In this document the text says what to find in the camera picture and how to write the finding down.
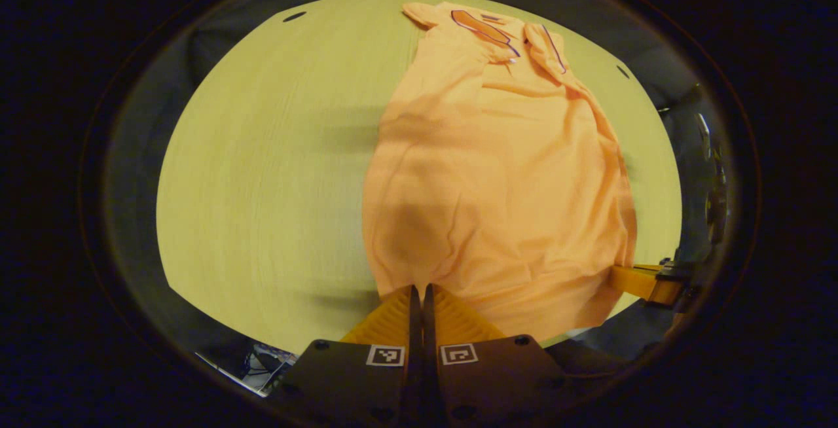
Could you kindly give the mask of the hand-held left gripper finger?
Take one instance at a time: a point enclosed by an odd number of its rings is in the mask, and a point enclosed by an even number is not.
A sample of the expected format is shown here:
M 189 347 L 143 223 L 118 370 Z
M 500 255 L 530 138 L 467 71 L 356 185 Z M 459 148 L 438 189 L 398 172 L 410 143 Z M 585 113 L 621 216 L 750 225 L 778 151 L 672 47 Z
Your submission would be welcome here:
M 533 336 L 503 334 L 440 285 L 425 291 L 423 359 L 430 427 L 554 427 L 577 398 Z
M 391 294 L 339 340 L 314 340 L 266 403 L 286 426 L 415 427 L 421 405 L 422 305 Z

